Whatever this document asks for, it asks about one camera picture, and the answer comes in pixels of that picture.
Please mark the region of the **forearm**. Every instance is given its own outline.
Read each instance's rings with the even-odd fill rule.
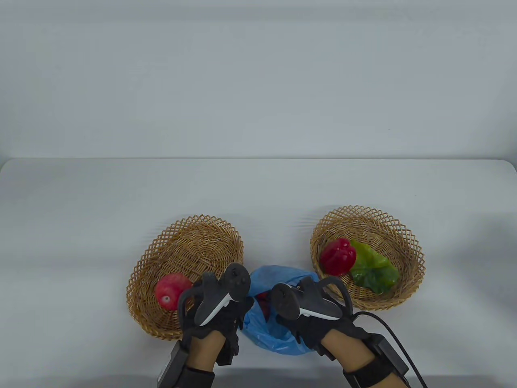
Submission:
[[[375,359],[375,355],[356,338],[351,338],[337,330],[331,330],[323,338],[322,345],[338,360],[345,372],[354,372]],[[372,388],[407,388],[396,375],[390,374]]]
[[[211,332],[203,339],[193,337],[186,365],[190,368],[212,372],[225,341],[226,338],[217,331]]]

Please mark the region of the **red apple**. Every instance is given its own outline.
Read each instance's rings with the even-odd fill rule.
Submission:
[[[184,274],[169,274],[156,284],[155,296],[165,310],[177,311],[180,295],[191,287],[192,282]]]

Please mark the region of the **red bell pepper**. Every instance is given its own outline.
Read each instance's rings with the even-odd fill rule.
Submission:
[[[343,276],[352,269],[356,259],[357,253],[350,241],[339,238],[327,244],[320,256],[320,266],[329,275]]]

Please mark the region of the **wrist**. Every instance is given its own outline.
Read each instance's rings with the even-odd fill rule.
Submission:
[[[354,372],[368,365],[375,355],[357,338],[332,329],[321,344],[338,360],[345,372]]]
[[[188,367],[212,372],[226,338],[218,331],[213,331],[205,338],[192,337],[190,353],[186,365]]]

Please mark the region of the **fake vegetable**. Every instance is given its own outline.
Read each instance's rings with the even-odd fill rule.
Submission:
[[[350,244],[357,252],[356,263],[350,271],[355,284],[367,287],[376,294],[387,292],[397,284],[399,271],[388,258],[377,253],[368,244],[356,240],[351,240]]]
[[[329,275],[342,276],[354,266],[356,256],[356,250],[350,245],[350,241],[339,238],[325,247],[320,256],[320,266]]]
[[[191,287],[192,282],[184,274],[169,274],[156,284],[155,296],[165,310],[177,311],[180,295]]]

